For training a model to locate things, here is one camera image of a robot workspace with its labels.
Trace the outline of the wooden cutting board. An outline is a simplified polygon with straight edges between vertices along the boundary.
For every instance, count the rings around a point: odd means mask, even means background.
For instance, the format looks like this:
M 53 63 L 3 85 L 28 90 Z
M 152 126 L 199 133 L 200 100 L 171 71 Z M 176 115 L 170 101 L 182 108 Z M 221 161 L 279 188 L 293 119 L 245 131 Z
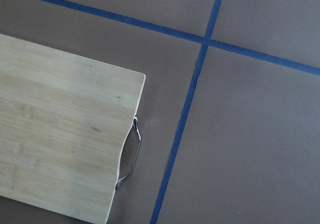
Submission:
M 146 76 L 0 40 L 1 196 L 106 223 Z

